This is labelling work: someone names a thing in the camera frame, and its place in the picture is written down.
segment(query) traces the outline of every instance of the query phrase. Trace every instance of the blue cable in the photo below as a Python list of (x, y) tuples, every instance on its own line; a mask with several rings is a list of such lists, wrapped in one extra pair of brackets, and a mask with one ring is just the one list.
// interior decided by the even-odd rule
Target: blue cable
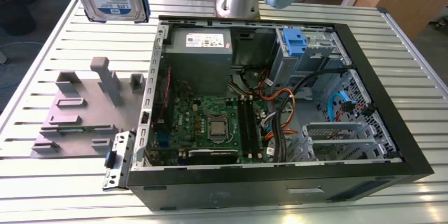
[(328, 100), (328, 106), (327, 106), (328, 117), (329, 117), (329, 121), (331, 121), (331, 122), (335, 121), (335, 115), (333, 115), (333, 101), (335, 101), (335, 98), (336, 98), (336, 97), (343, 98), (343, 101), (344, 101), (344, 102), (352, 102), (353, 104), (356, 104), (356, 101), (353, 101), (353, 100), (348, 97), (345, 91), (341, 91), (341, 92), (339, 92), (339, 93), (335, 93), (335, 94), (331, 96), (329, 100)]
[(1, 90), (1, 89), (8, 89), (8, 88), (12, 88), (13, 86), (17, 86), (19, 84), (20, 84), (20, 82), (19, 82), (19, 83), (16, 83), (16, 84), (12, 84), (12, 85), (9, 85), (9, 86), (0, 87), (0, 90)]

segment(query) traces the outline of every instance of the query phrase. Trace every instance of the floor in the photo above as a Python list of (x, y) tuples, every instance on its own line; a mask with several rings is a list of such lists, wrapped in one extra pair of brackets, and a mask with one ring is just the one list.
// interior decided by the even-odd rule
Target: floor
[[(15, 44), (3, 48), (1, 45), (21, 41), (44, 43), (69, 1), (37, 0), (29, 5), (37, 23), (36, 30), (31, 34), (13, 37), (0, 29), (0, 52), (11, 59), (8, 65), (0, 66), (0, 112), (16, 90), (15, 84), (20, 83), (41, 48), (39, 44)], [(448, 83), (448, 68), (445, 67), (448, 66), (448, 32), (436, 31), (428, 25), (413, 42), (443, 81)]]

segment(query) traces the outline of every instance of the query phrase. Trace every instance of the metal bracket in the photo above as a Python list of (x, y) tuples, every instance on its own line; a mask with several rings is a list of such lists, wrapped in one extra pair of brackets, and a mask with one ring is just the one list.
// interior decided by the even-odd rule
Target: metal bracket
[(112, 150), (105, 156), (103, 191), (128, 190), (125, 184), (132, 164), (133, 144), (135, 132), (125, 131), (116, 134)]

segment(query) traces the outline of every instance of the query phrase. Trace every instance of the ram slot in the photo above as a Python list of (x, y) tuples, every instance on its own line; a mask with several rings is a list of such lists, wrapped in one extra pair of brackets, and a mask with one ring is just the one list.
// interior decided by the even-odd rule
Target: ram slot
[(247, 120), (249, 150), (252, 153), (252, 157), (257, 157), (260, 153), (260, 145), (259, 145), (257, 124), (256, 124), (256, 115), (253, 111), (252, 100), (245, 100), (245, 120)]
[(237, 117), (239, 121), (237, 122), (240, 124), (243, 155), (248, 156), (248, 154), (251, 154), (251, 148), (249, 148), (251, 145), (249, 145), (249, 139), (248, 139), (244, 100), (237, 101), (237, 109), (239, 109), (239, 117)]

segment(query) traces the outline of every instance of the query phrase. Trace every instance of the side panel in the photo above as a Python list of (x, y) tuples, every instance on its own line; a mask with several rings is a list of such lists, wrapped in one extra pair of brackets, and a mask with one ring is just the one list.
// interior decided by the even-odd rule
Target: side panel
[(151, 210), (296, 205), (356, 200), (404, 176), (129, 187)]

